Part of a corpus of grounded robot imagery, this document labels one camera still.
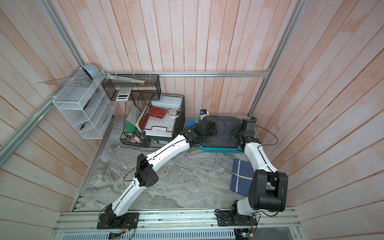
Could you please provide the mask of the navy blue pillowcase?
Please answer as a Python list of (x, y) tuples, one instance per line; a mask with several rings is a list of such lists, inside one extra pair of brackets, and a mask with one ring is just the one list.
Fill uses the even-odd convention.
[(254, 173), (255, 171), (250, 162), (235, 159), (233, 161), (230, 190), (248, 196)]

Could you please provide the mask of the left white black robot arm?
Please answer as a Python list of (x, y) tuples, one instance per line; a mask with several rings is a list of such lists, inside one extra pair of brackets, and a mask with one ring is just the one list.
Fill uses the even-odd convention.
[(133, 169), (134, 178), (130, 180), (127, 189), (113, 203), (106, 206), (100, 213), (98, 229), (121, 228), (125, 215), (136, 198), (147, 188), (159, 180), (157, 171), (169, 160), (191, 147), (199, 146), (206, 138), (217, 134), (217, 124), (214, 116), (204, 117), (195, 127), (184, 128), (171, 142), (159, 150), (137, 157), (137, 166)]

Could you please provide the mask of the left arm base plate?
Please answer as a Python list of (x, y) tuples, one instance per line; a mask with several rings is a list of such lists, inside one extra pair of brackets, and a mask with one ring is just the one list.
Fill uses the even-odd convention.
[(116, 217), (114, 214), (102, 213), (97, 224), (98, 230), (107, 229), (136, 229), (139, 213), (126, 213)]

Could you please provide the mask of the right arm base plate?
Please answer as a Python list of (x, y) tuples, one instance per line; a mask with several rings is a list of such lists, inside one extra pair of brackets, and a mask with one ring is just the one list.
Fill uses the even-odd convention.
[(231, 211), (216, 209), (214, 214), (217, 218), (219, 227), (249, 226), (256, 227), (258, 224), (256, 217), (243, 216)]

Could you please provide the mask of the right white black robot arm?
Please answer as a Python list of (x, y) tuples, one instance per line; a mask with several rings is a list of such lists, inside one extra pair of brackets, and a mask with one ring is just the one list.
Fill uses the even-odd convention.
[(286, 208), (288, 176), (279, 172), (264, 152), (264, 145), (256, 137), (256, 120), (243, 119), (237, 132), (238, 147), (248, 157), (254, 170), (248, 197), (235, 201), (231, 206), (231, 218), (264, 214), (274, 217)]

